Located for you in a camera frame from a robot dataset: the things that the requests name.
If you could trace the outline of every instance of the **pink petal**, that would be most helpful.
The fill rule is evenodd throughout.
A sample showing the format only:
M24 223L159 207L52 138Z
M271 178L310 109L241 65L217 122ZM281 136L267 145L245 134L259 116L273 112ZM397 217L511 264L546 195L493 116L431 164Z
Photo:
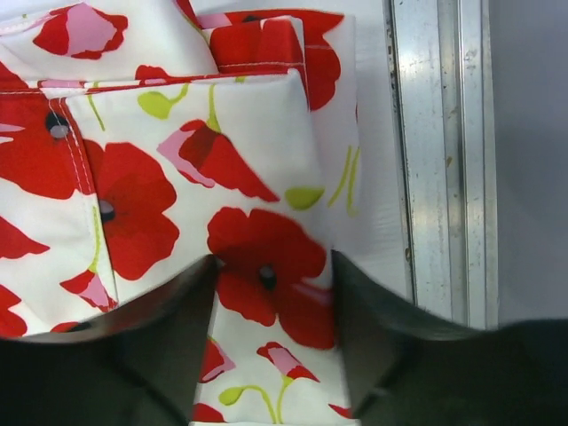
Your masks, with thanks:
M210 15L201 15L197 17L197 20L201 24L202 28L220 28L228 27L231 21L227 18L224 13L212 13Z
M310 297L310 299L322 306L329 306L333 302L331 291L329 290L316 288L304 283L295 284L294 290L298 293L302 293L304 296Z
M67 11L67 33L67 56L73 56L84 51L105 50L107 43L113 39L116 28L89 5L81 3Z
M0 122L0 131L20 131L20 130L24 130L24 128L20 126L12 126L11 124L3 124Z
M162 84L167 83L166 79L164 78L148 78L144 80L144 84Z
M283 375L288 375L294 368L302 366L286 348L270 348L268 356Z
M194 134L195 130L175 131L169 138L158 145L158 152L166 157L180 172L187 174L195 182L202 184L206 188L215 186L215 181L204 177L190 162L179 156L179 148L184 142Z
M99 308L113 307L111 306L113 301L108 297L107 290L97 274L95 274L87 288L79 296L91 300Z
M69 89L82 89L83 83L76 80L43 80L40 82L40 87L56 87L56 88L69 88Z

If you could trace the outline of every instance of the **red poppy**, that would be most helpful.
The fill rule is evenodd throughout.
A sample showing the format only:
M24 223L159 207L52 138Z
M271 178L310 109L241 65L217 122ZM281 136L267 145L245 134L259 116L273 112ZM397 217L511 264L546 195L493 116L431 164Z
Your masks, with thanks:
M207 188L219 184L251 198L279 201L221 132L215 112L214 88L215 84L209 86L209 119L187 122L158 146L158 152L190 182Z
M14 89L26 89L18 76L0 63L0 78ZM0 178L24 191L66 200L75 189L93 192L84 167L84 152L76 144L59 102L41 93L0 100Z
M22 337L28 331L26 321L13 312L8 311L19 304L21 299L8 288L0 285L0 336Z
M141 86L146 86L148 84L166 83L172 77L162 67L140 65L136 68L134 78L140 81Z
M302 363L290 353L288 349L276 342L269 342L256 351L261 357L265 357L279 369L282 375L295 380L303 377L314 382L319 382L318 378L310 372Z
M192 422L224 423L225 419L215 408L200 402L193 406Z
M19 259L28 253L39 255L50 249L39 242L30 240L22 231L3 217L0 217L0 235L2 235L0 259L3 257Z
M189 20L192 24L194 24L197 28L200 27L199 21L195 16L195 12L193 11L193 7L189 0L176 0L177 7L179 10L184 14L184 16Z
M131 143L107 144L104 151L90 140L84 144L113 268L126 280L138 280L171 254L179 237L163 215L176 191L160 164Z
M118 305L108 295L99 276L90 270L80 273L71 280L63 281L61 287L80 296L93 308L99 308L101 312L110 312Z
M225 371L235 368L234 362L226 356L217 342L211 339L211 337L207 339L204 357L199 383L209 383Z
M351 410L349 408L343 408L342 406L334 406L333 404L328 404L333 410L346 419L351 419Z
M54 55L77 59L100 59L124 41L128 19L108 15L86 3L51 11L34 44Z
M221 73L281 73L294 68L306 87L302 45L289 20L256 20L213 29L209 48Z
M51 329L52 333L66 333L71 328L77 327L79 325L78 322L62 322L58 324L54 328Z
M310 109L324 107L335 95L335 83L341 76L341 62L324 35L337 27L343 15L308 10L265 10L253 12L229 12L227 18L233 23L265 20L278 16L292 16L304 24L304 49ZM233 49L235 42L225 48Z
M222 208L208 225L208 245L223 262L221 304L266 327L278 317L297 343L334 345L331 291L306 279L321 275L327 253L293 220L277 213Z

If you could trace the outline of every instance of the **gray wall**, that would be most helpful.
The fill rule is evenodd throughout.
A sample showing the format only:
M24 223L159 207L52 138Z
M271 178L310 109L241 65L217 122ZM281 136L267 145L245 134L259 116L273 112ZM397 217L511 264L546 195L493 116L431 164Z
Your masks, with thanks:
M490 4L500 320L568 317L568 1Z

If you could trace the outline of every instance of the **black plastic part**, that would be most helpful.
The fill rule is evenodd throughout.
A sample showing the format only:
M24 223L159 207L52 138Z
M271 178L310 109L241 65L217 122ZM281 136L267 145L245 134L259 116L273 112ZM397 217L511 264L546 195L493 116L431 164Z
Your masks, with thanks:
M176 284L160 315L91 341L0 341L0 424L178 426L192 418L217 270ZM120 318L140 318L138 315Z
M568 424L568 321L478 332L428 314L333 254L336 324L363 426Z

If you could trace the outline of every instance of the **fabric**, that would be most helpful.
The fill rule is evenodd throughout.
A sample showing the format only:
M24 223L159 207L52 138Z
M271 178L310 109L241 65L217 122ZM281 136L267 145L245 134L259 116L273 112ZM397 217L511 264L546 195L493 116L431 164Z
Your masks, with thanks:
M92 0L0 24L0 335L222 262L196 422L351 424L329 250L357 220L354 19Z

